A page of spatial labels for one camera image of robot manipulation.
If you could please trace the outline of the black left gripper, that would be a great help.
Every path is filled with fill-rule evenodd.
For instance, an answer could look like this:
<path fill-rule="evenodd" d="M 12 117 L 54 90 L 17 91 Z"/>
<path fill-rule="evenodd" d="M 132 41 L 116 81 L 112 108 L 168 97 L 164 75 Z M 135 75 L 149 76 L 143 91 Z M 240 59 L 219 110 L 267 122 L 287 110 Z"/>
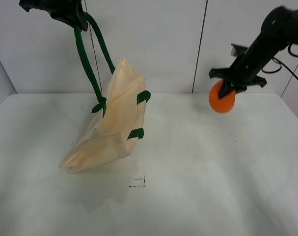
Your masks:
<path fill-rule="evenodd" d="M 54 20 L 72 28 L 79 27 L 83 31 L 88 29 L 81 0 L 20 0 L 19 6 L 26 12 L 31 9 L 46 11 Z"/>

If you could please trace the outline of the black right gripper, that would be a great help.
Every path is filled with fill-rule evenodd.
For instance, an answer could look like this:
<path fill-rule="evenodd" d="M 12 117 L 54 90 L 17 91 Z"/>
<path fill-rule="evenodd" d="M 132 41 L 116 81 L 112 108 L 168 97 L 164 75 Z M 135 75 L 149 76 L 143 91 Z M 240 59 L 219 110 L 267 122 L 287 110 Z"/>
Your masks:
<path fill-rule="evenodd" d="M 251 47 L 232 44 L 231 55 L 234 62 L 227 68 L 212 68 L 210 78 L 220 78 L 221 87 L 218 92 L 219 99 L 224 98 L 232 90 L 236 93 L 246 91 L 249 86 L 264 87 L 266 79 L 257 74 L 266 65 L 267 56 Z"/>

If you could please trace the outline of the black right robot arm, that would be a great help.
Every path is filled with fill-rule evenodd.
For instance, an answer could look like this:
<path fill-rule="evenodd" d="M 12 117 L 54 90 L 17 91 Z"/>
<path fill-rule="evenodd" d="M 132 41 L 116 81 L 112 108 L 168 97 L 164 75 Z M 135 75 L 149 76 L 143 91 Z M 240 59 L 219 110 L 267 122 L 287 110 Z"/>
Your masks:
<path fill-rule="evenodd" d="M 298 9 L 277 7 L 267 15 L 260 34 L 249 47 L 232 45 L 231 55 L 236 59 L 230 67 L 210 70 L 210 78 L 222 79 L 218 98 L 246 91 L 249 86 L 264 87 L 267 81 L 258 73 L 279 51 L 293 44 L 298 45 Z"/>

